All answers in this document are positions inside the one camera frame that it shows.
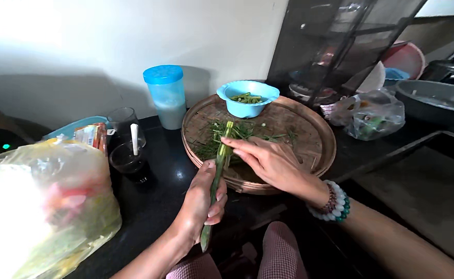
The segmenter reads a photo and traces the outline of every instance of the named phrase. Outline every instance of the plastic bag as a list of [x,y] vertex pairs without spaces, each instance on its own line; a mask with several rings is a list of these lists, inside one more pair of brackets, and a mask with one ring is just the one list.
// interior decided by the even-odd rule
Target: plastic bag
[[0,154],[0,278],[62,278],[121,225],[100,150],[53,139]]
[[354,138],[371,141],[403,127],[405,106],[384,88],[373,90],[337,102],[330,123],[345,126],[346,133]]

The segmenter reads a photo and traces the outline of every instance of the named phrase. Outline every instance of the kitchen counter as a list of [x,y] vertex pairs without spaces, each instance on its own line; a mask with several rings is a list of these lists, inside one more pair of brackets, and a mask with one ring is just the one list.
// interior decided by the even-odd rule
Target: kitchen counter
[[[197,168],[184,150],[180,130],[163,129],[156,116],[141,119],[140,124],[147,140],[145,151],[153,176],[148,185],[138,187],[111,168],[112,187],[123,219],[122,228],[84,260],[67,279],[109,278],[152,244],[172,223],[182,205]],[[362,142],[348,136],[342,129],[335,128],[336,158],[322,178],[337,179],[428,135],[434,129],[407,120],[401,130],[390,136]],[[112,140],[109,149],[114,145]],[[226,243],[232,245],[248,232],[279,219],[295,203],[301,204],[288,194],[255,196],[229,190],[228,195],[225,216],[214,227],[211,247],[225,246]],[[309,218],[307,212],[304,214],[305,218]],[[200,253],[198,246],[190,252],[191,257]]]

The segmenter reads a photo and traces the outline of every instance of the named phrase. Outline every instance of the hand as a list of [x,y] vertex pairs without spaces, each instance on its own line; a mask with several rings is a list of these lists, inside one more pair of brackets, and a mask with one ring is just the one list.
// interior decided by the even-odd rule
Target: hand
[[185,233],[193,244],[199,243],[203,225],[215,225],[224,216],[224,206],[227,202],[227,185],[220,179],[216,193],[217,201],[211,205],[210,186],[215,177],[215,161],[207,160],[199,168],[187,190],[184,203],[174,220],[181,233]]
[[277,189],[291,193],[316,208],[329,201],[329,188],[317,176],[301,169],[292,149],[251,136],[248,141],[222,137],[222,143],[245,161],[261,179]]

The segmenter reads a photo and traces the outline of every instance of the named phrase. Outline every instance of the round bamboo tray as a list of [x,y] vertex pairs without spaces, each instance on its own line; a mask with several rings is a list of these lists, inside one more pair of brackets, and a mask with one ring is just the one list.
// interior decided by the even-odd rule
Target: round bamboo tray
[[[182,142],[187,155],[197,167],[203,162],[193,150],[211,137],[208,129],[213,120],[242,119],[230,115],[225,101],[218,95],[199,101],[187,111],[182,122]],[[314,175],[324,174],[334,161],[336,139],[332,130],[322,117],[303,104],[281,96],[268,104],[259,116],[249,121],[255,122],[256,135],[287,135],[288,129],[295,132],[297,139],[294,142],[289,136],[277,138],[277,141],[292,145],[303,168]],[[224,179],[227,185],[237,192],[256,195],[281,193],[257,177],[249,166],[236,166],[231,164],[232,171],[229,169],[224,173]]]

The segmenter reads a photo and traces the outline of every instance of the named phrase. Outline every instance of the blue plastic container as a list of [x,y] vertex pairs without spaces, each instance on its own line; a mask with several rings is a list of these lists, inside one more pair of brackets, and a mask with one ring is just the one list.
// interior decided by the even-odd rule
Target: blue plastic container
[[393,86],[398,80],[409,79],[410,74],[396,68],[385,68],[384,86]]
[[[253,96],[261,96],[263,102],[243,104],[229,99],[247,92],[250,92]],[[224,84],[217,89],[217,94],[227,102],[227,110],[230,114],[240,118],[253,118],[258,116],[268,103],[279,98],[280,92],[277,88],[258,81],[238,80]]]
[[108,121],[108,119],[106,119],[106,117],[104,117],[104,116],[91,116],[91,117],[86,117],[84,119],[77,120],[75,122],[72,122],[72,123],[70,123],[68,125],[63,126],[62,128],[60,128],[58,130],[52,131],[48,135],[43,136],[42,139],[43,140],[48,140],[50,138],[57,137],[57,136],[59,136],[61,134],[65,135],[65,136],[67,136],[69,138],[72,138],[74,136],[74,130],[76,128],[80,128],[80,127],[84,127],[84,126],[87,126],[87,125],[91,125],[91,124],[94,124],[94,123],[100,123],[100,122],[103,122],[103,123],[106,124],[106,130],[112,129],[111,124]]
[[143,72],[160,122],[168,130],[180,129],[186,114],[183,76],[182,68],[176,65],[151,67]]

